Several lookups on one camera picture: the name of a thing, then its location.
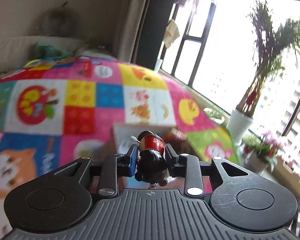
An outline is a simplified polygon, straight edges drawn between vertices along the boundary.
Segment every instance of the yellow square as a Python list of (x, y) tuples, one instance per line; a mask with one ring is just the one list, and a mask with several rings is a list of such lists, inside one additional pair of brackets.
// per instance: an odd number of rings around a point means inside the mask
[(65, 105), (95, 107), (96, 83), (79, 80), (68, 80)]
[(150, 69), (121, 63), (118, 63), (118, 66), (123, 85), (168, 90), (160, 75)]
[(36, 67), (29, 68), (28, 71), (30, 71), (30, 70), (47, 70), (47, 69), (50, 69), (52, 67), (53, 67), (53, 65), (39, 65), (39, 66), (36, 66)]

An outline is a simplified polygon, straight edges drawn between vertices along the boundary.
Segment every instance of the potted plant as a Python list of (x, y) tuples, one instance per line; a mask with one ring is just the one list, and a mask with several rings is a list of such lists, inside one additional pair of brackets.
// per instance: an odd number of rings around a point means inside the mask
[(279, 150), (283, 150), (287, 145), (285, 137), (276, 138), (271, 131), (266, 131), (261, 135), (261, 138), (251, 136), (246, 142), (246, 150), (250, 155), (245, 161), (245, 167), (255, 173), (261, 174), (268, 165), (273, 171), (277, 164), (276, 154)]
[(282, 77), (285, 70), (282, 63), (283, 51), (293, 49), (296, 57), (296, 52), (300, 53), (300, 18), (287, 19), (285, 24), (281, 24), (275, 31), (266, 1), (256, 1), (248, 18), (256, 33), (255, 50), (258, 55), (254, 57), (256, 74), (240, 103), (232, 111), (227, 126), (235, 144), (240, 144), (242, 136), (253, 122), (252, 117), (265, 81), (270, 77), (274, 79), (277, 75)]

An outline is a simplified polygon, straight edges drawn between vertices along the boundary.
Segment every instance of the ribbed plate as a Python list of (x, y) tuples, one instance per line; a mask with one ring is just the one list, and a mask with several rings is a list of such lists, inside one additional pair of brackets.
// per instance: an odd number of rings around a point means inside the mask
[(176, 189), (152, 191), (125, 189), (117, 198), (99, 201), (92, 214), (73, 228), (51, 234), (34, 234), (15, 229), (5, 239), (292, 240), (298, 238), (285, 228), (266, 234), (237, 231), (216, 219), (204, 201), (186, 198)]

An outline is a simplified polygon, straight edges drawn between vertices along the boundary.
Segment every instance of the curtain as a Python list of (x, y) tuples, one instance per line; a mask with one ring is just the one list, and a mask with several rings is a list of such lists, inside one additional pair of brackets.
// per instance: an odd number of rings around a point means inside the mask
[(138, 43), (142, 18), (148, 0), (125, 0), (114, 38), (113, 53), (118, 60), (130, 62), (135, 44)]

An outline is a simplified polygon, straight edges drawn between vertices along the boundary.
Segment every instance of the teal cloth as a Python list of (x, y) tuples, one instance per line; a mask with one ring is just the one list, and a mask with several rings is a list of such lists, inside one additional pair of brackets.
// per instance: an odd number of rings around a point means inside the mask
[(55, 46), (39, 41), (34, 48), (36, 59), (62, 60), (74, 56), (72, 52), (56, 48)]

